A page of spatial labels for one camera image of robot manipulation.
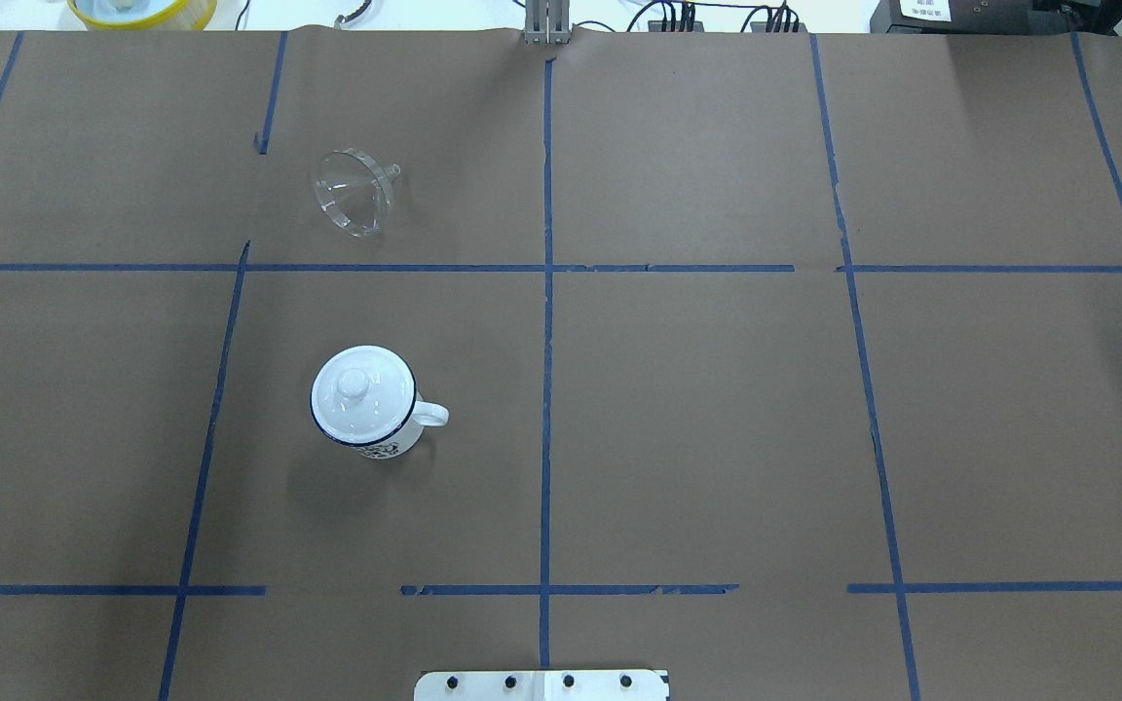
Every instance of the enamel mug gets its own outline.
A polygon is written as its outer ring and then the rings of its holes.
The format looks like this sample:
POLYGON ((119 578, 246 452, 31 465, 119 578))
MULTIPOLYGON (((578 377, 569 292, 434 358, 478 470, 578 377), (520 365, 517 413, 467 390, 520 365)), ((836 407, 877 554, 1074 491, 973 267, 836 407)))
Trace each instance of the enamel mug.
POLYGON ((377 461, 410 450, 424 426, 449 423, 449 409, 423 403, 405 360, 378 345, 342 350, 320 369, 311 414, 329 439, 377 461))

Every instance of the table surface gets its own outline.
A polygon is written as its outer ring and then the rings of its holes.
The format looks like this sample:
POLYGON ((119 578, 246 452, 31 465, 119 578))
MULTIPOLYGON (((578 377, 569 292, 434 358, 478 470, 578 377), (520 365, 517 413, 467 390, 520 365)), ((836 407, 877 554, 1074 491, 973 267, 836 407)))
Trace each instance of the table surface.
POLYGON ((1 33, 0 698, 1122 698, 1122 40, 773 39, 1 33))
MULTIPOLYGON (((642 6, 632 0, 571 0, 570 20, 597 19, 624 30, 642 6)), ((734 4, 754 4, 735 1, 734 4)), ((876 0, 795 0, 792 8, 815 33, 864 34, 876 0)), ((210 18, 211 30, 231 30, 243 1, 222 0, 210 18)), ((250 0, 240 28, 288 30, 300 26, 331 26, 337 15, 352 13, 360 0, 250 0)), ((748 10, 699 8, 698 19, 706 31, 738 31, 748 10)), ((654 18, 650 10, 645 18, 654 18)), ((513 0, 374 0, 366 15, 351 22, 351 30, 476 30, 477 28, 522 28, 522 8, 513 0)), ((0 30, 81 30, 80 19, 67 10, 65 0, 0 0, 0 30)), ((640 30, 646 22, 641 19, 640 30)), ((1119 22, 1122 36, 1122 22, 1119 22)))

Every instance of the black wire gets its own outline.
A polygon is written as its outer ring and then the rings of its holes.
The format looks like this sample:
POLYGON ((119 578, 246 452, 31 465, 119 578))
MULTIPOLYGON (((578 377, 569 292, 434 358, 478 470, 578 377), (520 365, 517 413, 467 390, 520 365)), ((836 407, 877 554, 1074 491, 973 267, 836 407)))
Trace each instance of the black wire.
POLYGON ((696 0, 695 3, 691 0, 687 0, 687 3, 698 4, 700 8, 734 8, 736 10, 754 10, 760 8, 761 4, 736 4, 736 3, 705 3, 702 0, 696 0))
MULTIPOLYGON (((635 28, 635 22, 638 21, 638 18, 643 17, 643 12, 646 12, 646 10, 649 10, 649 8, 651 8, 652 4, 666 6, 666 8, 669 9, 669 24, 671 24, 671 26, 675 21, 678 21, 678 17, 673 10, 673 3, 670 3, 669 0, 652 0, 651 3, 643 4, 642 8, 640 8, 640 11, 635 12, 635 17, 631 18, 631 24, 626 26, 626 31, 631 31, 633 30, 633 28, 635 28)), ((664 28, 664 10, 661 11, 661 28, 664 28)))
POLYGON ((335 22, 342 25, 351 22, 353 19, 360 18, 361 15, 365 15, 366 10, 369 9, 370 9, 370 0, 361 0, 360 8, 357 8, 351 15, 337 15, 335 22))
POLYGON ((596 19, 587 19, 587 21, 582 21, 582 22, 576 24, 576 26, 601 26, 601 27, 607 28, 607 30, 609 30, 611 33, 615 33, 615 34, 617 33, 616 28, 610 27, 610 26, 606 26, 605 22, 597 22, 596 19))
POLYGON ((246 17, 246 10, 249 9, 250 0, 246 0, 245 8, 240 8, 240 15, 237 15, 237 24, 232 26, 232 31, 240 31, 240 18, 246 17))
POLYGON ((770 13, 770 19, 773 19, 773 8, 770 8, 767 4, 761 4, 760 8, 756 8, 752 10, 752 12, 747 13, 747 18, 743 20, 743 27, 739 27, 739 34, 747 31, 747 27, 752 26, 752 18, 754 18, 756 12, 760 12, 761 10, 770 13))

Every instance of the metal bracket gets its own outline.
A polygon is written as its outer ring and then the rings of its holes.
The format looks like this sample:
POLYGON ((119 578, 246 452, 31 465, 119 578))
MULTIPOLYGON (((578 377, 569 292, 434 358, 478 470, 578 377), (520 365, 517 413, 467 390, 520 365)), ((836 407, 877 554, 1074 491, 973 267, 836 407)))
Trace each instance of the metal bracket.
POLYGON ((427 673, 414 701, 669 701, 669 673, 657 670, 543 670, 427 673))
POLYGON ((570 0, 524 0, 526 28, 522 39, 526 44, 570 43, 570 0))

